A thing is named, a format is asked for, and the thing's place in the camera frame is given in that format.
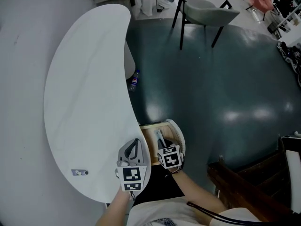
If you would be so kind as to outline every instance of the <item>white table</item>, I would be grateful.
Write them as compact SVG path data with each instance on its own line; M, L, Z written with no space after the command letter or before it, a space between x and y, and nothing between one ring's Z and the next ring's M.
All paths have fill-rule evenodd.
M151 174L150 153L128 96L124 46L130 12L110 4L90 10L64 36L52 60L44 94L46 133L54 159L82 194L111 202L119 179L119 149L139 138ZM73 176L84 169L86 176Z

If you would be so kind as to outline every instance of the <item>metal pole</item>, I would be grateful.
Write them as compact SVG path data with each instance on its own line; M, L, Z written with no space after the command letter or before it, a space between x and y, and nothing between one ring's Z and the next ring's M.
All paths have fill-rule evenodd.
M297 11L299 7L301 7L301 3L285 18L285 20L278 24L277 28L279 28L295 11Z

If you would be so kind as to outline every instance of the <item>black chair leg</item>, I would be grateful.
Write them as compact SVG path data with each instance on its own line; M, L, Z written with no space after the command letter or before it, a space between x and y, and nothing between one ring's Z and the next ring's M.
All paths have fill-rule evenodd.
M180 50L182 50L182 47L183 47L183 37L184 37L184 28L185 28L185 18L186 18L186 14L183 13L183 16L182 16L182 29L181 29L181 40L180 40Z
M212 48L215 46L216 41L218 40L218 37L221 35L221 32L222 32L222 29L223 29L223 28L224 28L224 27L220 27L220 29L218 30L217 35L216 35L216 37L214 38L213 43L212 43L212 45L211 45Z
M182 0L179 0L178 6L177 6L177 10L175 11L174 21L173 21L172 28L174 28L175 22L177 21L177 17L178 17L178 14L180 12L180 8L181 8L181 3L182 3Z

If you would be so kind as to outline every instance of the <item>t-shirt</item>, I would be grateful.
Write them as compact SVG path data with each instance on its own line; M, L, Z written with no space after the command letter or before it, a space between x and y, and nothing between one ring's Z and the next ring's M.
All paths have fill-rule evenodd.
M127 226L201 226L193 208L188 206L185 197L172 198L154 202L144 202L134 206L128 216ZM226 210L220 215L237 220L259 222L245 208ZM210 226L229 226L212 219Z

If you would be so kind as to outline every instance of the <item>person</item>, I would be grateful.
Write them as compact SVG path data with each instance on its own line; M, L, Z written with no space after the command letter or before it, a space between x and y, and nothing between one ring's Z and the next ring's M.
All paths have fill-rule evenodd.
M161 165L152 166L150 180L136 197L130 210L127 226L228 226L231 224L212 219L197 209L188 206L192 202L211 212L237 220L259 222L245 208L227 210L223 203L198 186L182 170L166 174ZM123 226L127 205L131 196L119 188L107 211L96 226Z

